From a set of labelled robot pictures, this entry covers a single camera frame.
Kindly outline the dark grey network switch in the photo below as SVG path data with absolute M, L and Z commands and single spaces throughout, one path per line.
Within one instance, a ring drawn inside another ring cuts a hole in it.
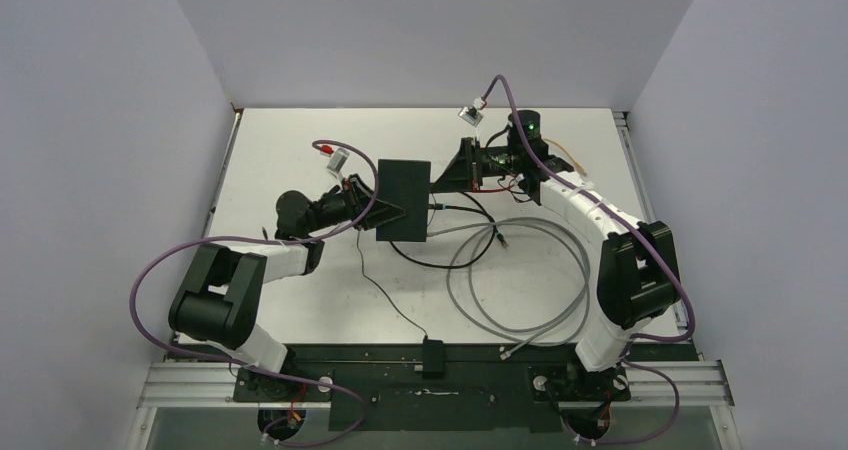
M 427 239 L 431 162 L 380 159 L 378 198 L 399 207 L 403 215 L 376 229 L 381 242 L 422 243 Z

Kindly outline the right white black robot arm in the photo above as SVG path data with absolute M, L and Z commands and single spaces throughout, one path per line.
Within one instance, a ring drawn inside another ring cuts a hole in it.
M 569 391 L 590 398 L 604 387 L 605 371 L 623 362 L 633 341 L 647 338 L 650 321 L 687 303 L 673 235 L 664 223 L 647 223 L 612 204 L 579 164 L 553 154 L 541 133 L 539 112 L 510 114 L 503 132 L 503 146 L 461 139 L 432 189 L 465 192 L 479 189 L 486 178 L 516 177 L 533 203 L 560 217 L 598 251 L 596 286 L 587 299 L 591 315 L 574 345 L 579 362 L 565 372 Z

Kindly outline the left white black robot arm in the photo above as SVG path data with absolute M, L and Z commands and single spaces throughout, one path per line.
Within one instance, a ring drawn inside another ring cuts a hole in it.
M 343 223 L 370 230 L 406 220 L 420 223 L 429 203 L 425 188 L 394 182 L 373 191 L 353 174 L 312 200 L 284 192 L 275 204 L 276 243 L 204 243 L 196 251 L 171 304 L 172 330 L 206 342 L 228 357 L 261 369 L 259 387 L 271 399 L 290 398 L 298 373 L 289 348 L 257 322 L 265 284 L 312 273 L 324 244 L 313 233 Z

